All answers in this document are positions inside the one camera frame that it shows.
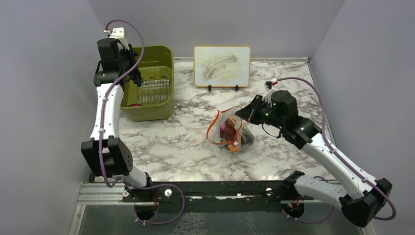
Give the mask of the black toy grape bunch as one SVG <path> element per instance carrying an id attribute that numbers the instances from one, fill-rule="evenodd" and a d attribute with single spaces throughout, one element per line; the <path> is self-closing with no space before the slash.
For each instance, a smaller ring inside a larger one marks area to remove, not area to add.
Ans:
<path id="1" fill-rule="evenodd" d="M 137 87 L 142 86 L 143 79 L 142 79 L 142 76 L 141 76 L 141 71 L 139 70 L 138 67 L 134 68 L 129 73 L 129 80 L 128 81 L 132 81 Z"/>

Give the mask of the clear zip bag orange zipper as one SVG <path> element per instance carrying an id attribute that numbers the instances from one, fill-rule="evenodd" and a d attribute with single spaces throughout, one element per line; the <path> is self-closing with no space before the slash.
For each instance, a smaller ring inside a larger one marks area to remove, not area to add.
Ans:
<path id="1" fill-rule="evenodd" d="M 236 116 L 236 112 L 241 110 L 242 107 L 240 106 L 234 106 L 223 111 L 218 110 L 214 121 L 207 129 L 207 141 L 232 153 L 241 152 L 253 145 L 254 135 L 245 124 L 245 121 Z"/>

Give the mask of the orange toy carrot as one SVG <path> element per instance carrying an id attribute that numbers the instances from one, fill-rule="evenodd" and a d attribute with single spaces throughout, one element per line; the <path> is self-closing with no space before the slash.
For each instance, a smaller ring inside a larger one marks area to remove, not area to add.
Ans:
<path id="1" fill-rule="evenodd" d="M 228 149 L 229 151 L 233 152 L 233 153 L 236 153 L 236 152 L 238 152 L 238 151 L 239 151 L 240 146 L 239 146 L 239 145 L 237 145 L 237 144 L 235 144 L 235 143 L 229 143 L 229 144 L 227 145 L 227 149 Z"/>

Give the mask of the olive green plastic bin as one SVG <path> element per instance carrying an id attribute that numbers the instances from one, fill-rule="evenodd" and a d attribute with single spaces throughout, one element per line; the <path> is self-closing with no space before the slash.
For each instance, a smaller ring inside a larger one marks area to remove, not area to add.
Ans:
<path id="1" fill-rule="evenodd" d="M 125 85 L 123 114 L 131 121 L 168 119 L 174 111 L 174 61 L 172 50 L 163 45 L 146 46 L 138 65 L 143 83 Z M 140 103 L 139 107 L 128 107 Z"/>

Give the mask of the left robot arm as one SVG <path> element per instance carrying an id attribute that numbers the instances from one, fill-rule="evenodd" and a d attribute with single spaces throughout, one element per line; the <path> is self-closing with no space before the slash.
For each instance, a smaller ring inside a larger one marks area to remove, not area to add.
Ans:
<path id="1" fill-rule="evenodd" d="M 125 85 L 143 83 L 136 56 L 139 55 L 125 39 L 109 37 L 97 41 L 100 61 L 93 79 L 97 93 L 97 110 L 93 131 L 88 141 L 81 143 L 92 174 L 103 177 L 112 188 L 123 183 L 125 190 L 135 189 L 142 201 L 153 197 L 154 188 L 146 172 L 133 164 L 132 153 L 119 134 L 120 106 Z"/>

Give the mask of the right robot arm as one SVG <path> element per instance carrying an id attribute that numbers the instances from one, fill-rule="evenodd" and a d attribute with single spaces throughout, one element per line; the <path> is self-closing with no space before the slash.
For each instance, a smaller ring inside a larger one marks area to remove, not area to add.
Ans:
<path id="1" fill-rule="evenodd" d="M 321 128 L 299 115 L 297 100 L 288 91 L 256 95 L 236 116 L 254 125 L 270 125 L 297 149 L 318 161 L 339 182 L 333 185 L 295 171 L 284 179 L 283 195 L 288 199 L 309 196 L 339 209 L 343 216 L 364 228 L 386 204 L 392 184 L 376 179 L 357 167 L 330 141 Z"/>

